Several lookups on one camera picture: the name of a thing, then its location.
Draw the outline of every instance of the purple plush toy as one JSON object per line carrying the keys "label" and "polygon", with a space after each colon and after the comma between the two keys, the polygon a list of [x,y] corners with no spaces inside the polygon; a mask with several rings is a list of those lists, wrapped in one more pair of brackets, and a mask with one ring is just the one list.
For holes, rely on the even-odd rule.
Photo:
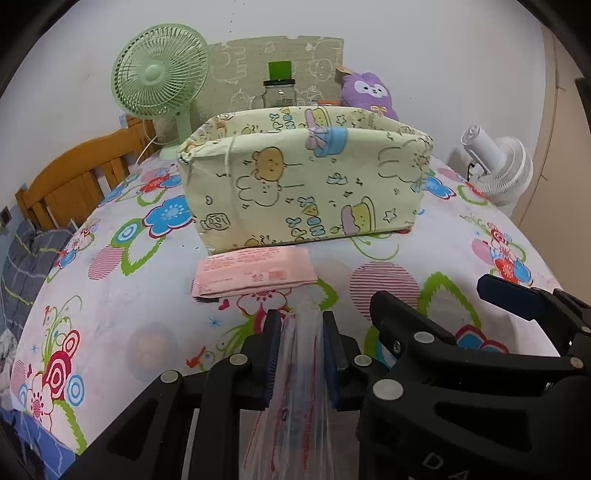
{"label": "purple plush toy", "polygon": [[342,103],[356,106],[398,120],[392,108],[392,97],[377,75],[366,72],[359,74],[348,69],[341,70],[343,75]]}

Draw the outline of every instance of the white wall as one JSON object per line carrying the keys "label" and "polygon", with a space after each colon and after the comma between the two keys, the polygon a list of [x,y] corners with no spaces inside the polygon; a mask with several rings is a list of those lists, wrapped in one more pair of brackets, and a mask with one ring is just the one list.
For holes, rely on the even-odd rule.
{"label": "white wall", "polygon": [[471,123],[514,135],[531,153],[537,142],[544,47],[517,0],[80,0],[0,99],[0,207],[54,157],[118,128],[113,61],[135,33],[161,22],[188,24],[210,43],[342,37],[345,65],[377,73],[401,120],[429,133],[444,161]]}

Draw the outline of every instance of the wooden headboard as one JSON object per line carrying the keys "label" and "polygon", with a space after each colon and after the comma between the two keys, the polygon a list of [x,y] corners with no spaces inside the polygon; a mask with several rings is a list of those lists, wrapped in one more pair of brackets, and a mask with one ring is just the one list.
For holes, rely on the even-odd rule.
{"label": "wooden headboard", "polygon": [[[145,133],[154,136],[151,121],[145,121],[145,132],[138,118],[128,116],[127,124],[68,150],[45,167],[27,190],[16,194],[23,216],[44,230],[65,228],[70,219],[82,225],[104,198],[94,170],[101,167],[109,187],[115,188],[129,174],[123,156],[139,157],[148,143]],[[155,150],[150,145],[142,160]]]}

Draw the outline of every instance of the plastic bag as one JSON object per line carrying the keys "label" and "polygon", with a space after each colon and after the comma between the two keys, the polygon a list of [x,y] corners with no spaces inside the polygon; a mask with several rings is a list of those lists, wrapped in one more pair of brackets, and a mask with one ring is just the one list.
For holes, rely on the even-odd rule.
{"label": "plastic bag", "polygon": [[269,408],[260,412],[242,480],[333,480],[322,314],[310,302],[286,315]]}

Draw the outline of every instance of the fabric storage basket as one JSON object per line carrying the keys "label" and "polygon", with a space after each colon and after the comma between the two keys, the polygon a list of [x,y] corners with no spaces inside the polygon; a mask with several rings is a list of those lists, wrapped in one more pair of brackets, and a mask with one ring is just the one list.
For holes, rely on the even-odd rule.
{"label": "fabric storage basket", "polygon": [[359,108],[226,113],[179,148],[210,253],[412,227],[433,140]]}

